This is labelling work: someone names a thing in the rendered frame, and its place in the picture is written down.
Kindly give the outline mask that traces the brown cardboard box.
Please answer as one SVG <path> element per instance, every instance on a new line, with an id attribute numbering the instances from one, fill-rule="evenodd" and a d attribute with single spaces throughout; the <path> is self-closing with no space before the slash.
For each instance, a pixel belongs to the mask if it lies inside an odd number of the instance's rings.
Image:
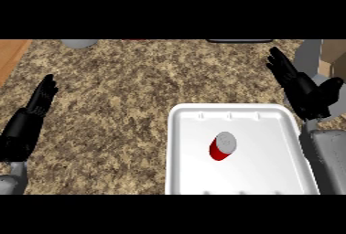
<path id="1" fill-rule="evenodd" d="M 319 58 L 319 73 L 346 81 L 346 39 L 325 39 Z"/>

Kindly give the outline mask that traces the white plastic tray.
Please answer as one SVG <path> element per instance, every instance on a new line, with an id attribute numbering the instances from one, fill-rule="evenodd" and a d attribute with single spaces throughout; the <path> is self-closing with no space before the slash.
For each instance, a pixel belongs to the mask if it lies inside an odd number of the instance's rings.
<path id="1" fill-rule="evenodd" d="M 222 160 L 210 156 L 220 132 L 237 139 Z M 182 103 L 167 118 L 169 195 L 316 195 L 319 193 L 290 110 L 269 103 Z"/>

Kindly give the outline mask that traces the red can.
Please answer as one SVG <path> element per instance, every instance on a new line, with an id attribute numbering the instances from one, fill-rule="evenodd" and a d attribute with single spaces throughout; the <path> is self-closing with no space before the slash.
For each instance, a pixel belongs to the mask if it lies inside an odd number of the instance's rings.
<path id="1" fill-rule="evenodd" d="M 237 149 L 237 139 L 229 132 L 220 132 L 210 144 L 210 156 L 213 160 L 222 161 Z"/>

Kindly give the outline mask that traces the grey round object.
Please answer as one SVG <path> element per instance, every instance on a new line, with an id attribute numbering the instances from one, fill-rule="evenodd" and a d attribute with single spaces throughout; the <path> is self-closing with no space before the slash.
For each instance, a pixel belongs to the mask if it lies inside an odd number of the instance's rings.
<path id="1" fill-rule="evenodd" d="M 87 48 L 98 43 L 98 39 L 62 39 L 62 43 L 69 48 Z"/>

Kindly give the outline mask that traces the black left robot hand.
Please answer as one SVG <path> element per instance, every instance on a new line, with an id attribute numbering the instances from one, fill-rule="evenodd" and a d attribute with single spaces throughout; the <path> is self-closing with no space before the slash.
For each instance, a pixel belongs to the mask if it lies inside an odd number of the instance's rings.
<path id="1" fill-rule="evenodd" d="M 27 106 L 15 112 L 0 133 L 0 162 L 24 162 L 28 159 L 56 93 L 55 75 L 49 74 L 33 92 Z"/>

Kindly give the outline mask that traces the grey upright object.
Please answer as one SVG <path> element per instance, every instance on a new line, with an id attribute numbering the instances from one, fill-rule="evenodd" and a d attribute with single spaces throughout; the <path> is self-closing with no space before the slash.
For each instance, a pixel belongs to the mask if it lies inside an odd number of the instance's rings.
<path id="1" fill-rule="evenodd" d="M 309 77 L 318 74 L 321 51 L 322 40 L 306 39 L 294 52 L 293 66 Z"/>

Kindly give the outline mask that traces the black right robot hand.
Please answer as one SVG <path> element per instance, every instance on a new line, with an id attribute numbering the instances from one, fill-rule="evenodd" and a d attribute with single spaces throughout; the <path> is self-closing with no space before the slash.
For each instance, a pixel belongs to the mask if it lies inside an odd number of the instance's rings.
<path id="1" fill-rule="evenodd" d="M 299 118 L 306 121 L 330 117 L 328 107 L 339 101 L 339 91 L 345 84 L 343 79 L 340 77 L 330 78 L 318 85 L 306 73 L 296 69 L 281 50 L 272 47 L 269 51 L 266 67 L 284 89 Z"/>

